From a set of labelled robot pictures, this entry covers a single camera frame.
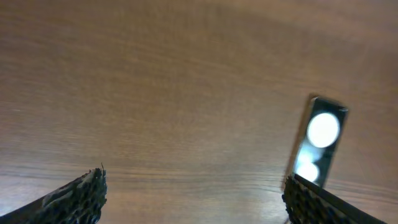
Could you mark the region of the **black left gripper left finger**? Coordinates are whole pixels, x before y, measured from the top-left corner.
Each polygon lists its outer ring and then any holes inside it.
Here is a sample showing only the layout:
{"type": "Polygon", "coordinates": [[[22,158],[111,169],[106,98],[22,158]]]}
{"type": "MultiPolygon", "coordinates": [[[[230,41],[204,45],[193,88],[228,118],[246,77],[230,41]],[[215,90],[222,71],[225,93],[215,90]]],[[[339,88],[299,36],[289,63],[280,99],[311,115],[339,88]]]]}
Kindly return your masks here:
{"type": "Polygon", "coordinates": [[[105,169],[95,168],[1,216],[1,224],[96,224],[107,201],[107,190],[105,169]]]}

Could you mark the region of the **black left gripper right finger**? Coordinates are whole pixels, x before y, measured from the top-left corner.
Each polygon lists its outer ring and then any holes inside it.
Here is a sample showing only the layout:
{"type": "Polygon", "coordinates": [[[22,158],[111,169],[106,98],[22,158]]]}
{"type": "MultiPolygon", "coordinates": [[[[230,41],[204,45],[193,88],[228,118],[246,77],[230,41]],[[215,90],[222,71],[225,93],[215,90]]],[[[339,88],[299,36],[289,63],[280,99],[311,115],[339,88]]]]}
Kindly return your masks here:
{"type": "Polygon", "coordinates": [[[286,178],[282,200],[287,223],[386,224],[298,174],[286,178]]]}

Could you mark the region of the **black Samsung Galaxy smartphone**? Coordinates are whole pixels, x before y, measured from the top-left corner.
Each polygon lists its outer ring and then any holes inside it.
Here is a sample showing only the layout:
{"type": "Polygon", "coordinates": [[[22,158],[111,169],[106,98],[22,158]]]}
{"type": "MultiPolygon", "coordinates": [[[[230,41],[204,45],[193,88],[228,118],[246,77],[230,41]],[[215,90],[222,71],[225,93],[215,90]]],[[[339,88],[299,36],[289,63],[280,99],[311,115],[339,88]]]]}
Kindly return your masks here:
{"type": "Polygon", "coordinates": [[[306,102],[284,178],[298,174],[323,187],[343,135],[349,108],[311,93],[306,102]]]}

